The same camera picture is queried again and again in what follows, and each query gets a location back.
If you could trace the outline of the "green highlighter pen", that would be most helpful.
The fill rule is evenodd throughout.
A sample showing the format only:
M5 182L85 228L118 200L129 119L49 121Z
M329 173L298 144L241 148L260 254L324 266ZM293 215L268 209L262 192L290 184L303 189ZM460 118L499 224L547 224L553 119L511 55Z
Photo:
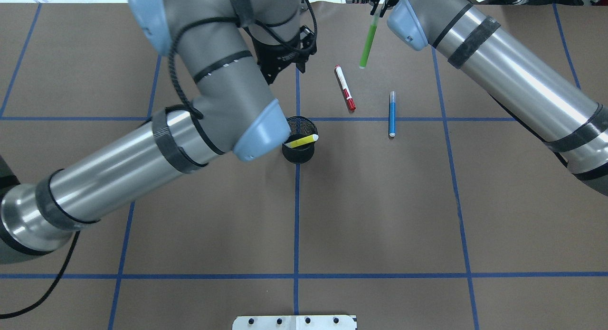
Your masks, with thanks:
M373 15L370 23L370 27L366 36L365 45L363 46L362 56L359 60L359 68L365 69L367 67L369 56L371 54L371 47L373 46L374 36L376 34L376 30L378 27L378 22L380 19L380 13L376 13Z

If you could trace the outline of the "yellow highlighter pen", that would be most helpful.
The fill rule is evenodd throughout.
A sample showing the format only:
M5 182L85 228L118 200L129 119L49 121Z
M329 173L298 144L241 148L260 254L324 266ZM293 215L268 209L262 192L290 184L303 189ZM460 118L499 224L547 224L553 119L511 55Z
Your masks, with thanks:
M302 146L307 146L317 142L319 136L317 134L311 134L306 137L298 138L297 140L285 142L283 145L290 149L299 148Z

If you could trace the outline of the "red white marker pen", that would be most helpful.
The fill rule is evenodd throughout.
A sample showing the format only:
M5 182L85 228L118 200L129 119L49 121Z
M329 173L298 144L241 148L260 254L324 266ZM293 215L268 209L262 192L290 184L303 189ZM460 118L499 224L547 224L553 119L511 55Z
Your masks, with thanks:
M336 75L337 82L339 84L342 96L344 98L345 104L349 112L356 111L356 104L354 102L354 98L352 97L351 91L348 87L347 80L343 74L342 67L340 65L336 65L334 67L334 74Z

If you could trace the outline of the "blue marker pen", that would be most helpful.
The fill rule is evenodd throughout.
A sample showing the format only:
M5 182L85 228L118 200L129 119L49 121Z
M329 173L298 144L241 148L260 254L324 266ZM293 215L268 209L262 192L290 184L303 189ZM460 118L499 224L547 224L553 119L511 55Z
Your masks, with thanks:
M389 128L388 136L394 138L397 135L397 92L389 93Z

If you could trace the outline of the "black mesh pen cup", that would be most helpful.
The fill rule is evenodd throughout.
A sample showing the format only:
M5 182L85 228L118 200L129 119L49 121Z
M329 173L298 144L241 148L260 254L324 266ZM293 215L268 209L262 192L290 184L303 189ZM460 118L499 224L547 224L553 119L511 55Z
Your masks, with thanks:
M312 159L314 145L319 139L316 125L304 116L287 118L291 129L290 135L282 146L283 157L296 165Z

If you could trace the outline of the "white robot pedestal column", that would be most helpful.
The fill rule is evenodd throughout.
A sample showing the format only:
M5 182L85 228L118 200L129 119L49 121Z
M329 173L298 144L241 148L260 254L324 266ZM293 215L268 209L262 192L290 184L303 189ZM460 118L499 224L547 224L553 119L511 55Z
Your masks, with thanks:
M269 315L239 316L233 330L357 330L358 322L350 315Z

